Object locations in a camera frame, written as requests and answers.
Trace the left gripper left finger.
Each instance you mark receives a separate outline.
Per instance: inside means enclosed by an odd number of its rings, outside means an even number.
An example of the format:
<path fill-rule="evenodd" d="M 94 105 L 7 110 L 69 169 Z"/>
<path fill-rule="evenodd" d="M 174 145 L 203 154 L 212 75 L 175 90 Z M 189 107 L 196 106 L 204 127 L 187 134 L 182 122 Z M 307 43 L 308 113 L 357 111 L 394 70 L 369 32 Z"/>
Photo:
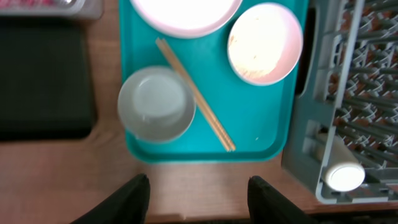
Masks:
<path fill-rule="evenodd" d="M 149 208 L 150 182 L 139 174 L 117 189 L 95 208 L 73 221 L 73 224 L 145 223 Z"/>

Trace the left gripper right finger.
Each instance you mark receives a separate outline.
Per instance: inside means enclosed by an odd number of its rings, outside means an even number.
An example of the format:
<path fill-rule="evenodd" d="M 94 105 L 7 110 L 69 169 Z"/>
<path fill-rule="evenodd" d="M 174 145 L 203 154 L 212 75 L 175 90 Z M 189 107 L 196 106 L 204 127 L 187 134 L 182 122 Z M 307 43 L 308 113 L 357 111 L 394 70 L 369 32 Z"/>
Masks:
<path fill-rule="evenodd" d="M 314 224 L 308 216 L 263 178 L 255 175 L 248 181 L 248 207 L 251 223 Z"/>

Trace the white cup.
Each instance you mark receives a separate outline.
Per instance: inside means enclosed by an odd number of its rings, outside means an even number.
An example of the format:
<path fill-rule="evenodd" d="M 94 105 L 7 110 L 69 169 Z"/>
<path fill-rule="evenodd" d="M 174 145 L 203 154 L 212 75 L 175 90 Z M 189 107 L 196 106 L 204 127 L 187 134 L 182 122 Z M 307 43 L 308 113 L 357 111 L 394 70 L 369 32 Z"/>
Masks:
<path fill-rule="evenodd" d="M 364 182 L 365 176 L 363 166 L 344 141 L 334 136 L 328 165 L 322 174 L 323 181 L 337 192 L 349 192 L 358 188 Z"/>

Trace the grey shallow bowl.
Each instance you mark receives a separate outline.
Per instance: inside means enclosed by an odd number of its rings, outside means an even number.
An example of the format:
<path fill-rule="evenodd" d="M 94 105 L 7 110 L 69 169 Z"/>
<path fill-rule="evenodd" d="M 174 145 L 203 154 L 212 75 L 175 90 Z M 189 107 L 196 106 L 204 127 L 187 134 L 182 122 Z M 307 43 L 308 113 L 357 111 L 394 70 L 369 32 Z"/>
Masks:
<path fill-rule="evenodd" d="M 171 68 L 160 65 L 135 71 L 118 96 L 118 115 L 125 130 L 147 142 L 170 142 L 182 136 L 196 108 L 188 85 Z"/>

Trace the red snack wrapper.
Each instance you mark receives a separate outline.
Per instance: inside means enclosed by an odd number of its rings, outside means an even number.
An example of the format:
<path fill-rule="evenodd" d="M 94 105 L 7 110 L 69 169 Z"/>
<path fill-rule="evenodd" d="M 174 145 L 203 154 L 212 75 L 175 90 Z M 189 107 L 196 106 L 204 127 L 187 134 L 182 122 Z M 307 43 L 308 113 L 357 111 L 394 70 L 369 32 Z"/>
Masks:
<path fill-rule="evenodd" d="M 1 7 L 51 6 L 53 0 L 1 0 Z"/>

